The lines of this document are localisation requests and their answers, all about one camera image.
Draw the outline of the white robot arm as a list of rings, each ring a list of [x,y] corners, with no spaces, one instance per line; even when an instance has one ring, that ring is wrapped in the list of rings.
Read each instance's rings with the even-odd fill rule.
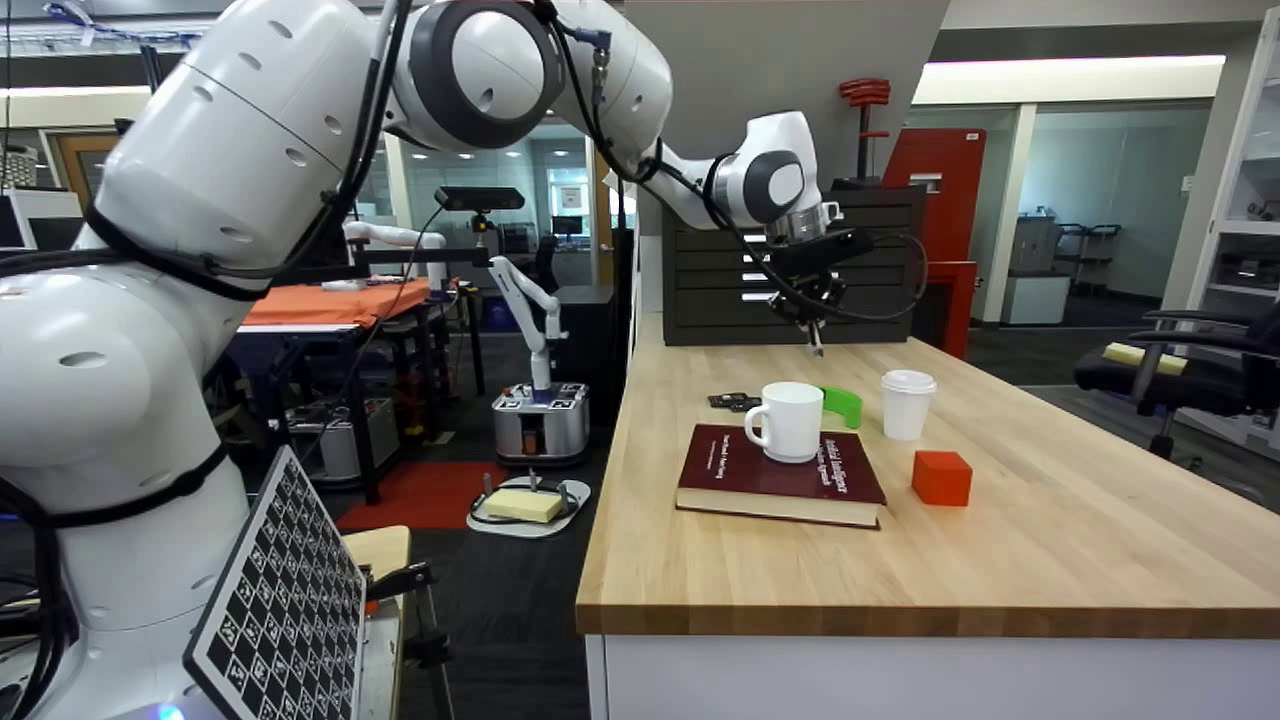
[[[795,112],[665,144],[671,66],[609,0],[230,0],[102,164],[62,255],[0,297],[0,479],[31,523],[38,653],[7,720],[352,720],[365,577],[300,463],[245,493],[205,375],[373,144],[505,148],[544,115],[692,226],[824,242]]]

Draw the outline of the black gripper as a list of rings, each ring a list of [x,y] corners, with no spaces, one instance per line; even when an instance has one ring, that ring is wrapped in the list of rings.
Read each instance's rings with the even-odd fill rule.
[[[824,356],[824,319],[842,311],[846,282],[840,266],[871,248],[874,238],[861,226],[826,226],[810,238],[787,238],[767,250],[763,277],[776,287],[773,308],[787,323],[807,323],[814,356]]]

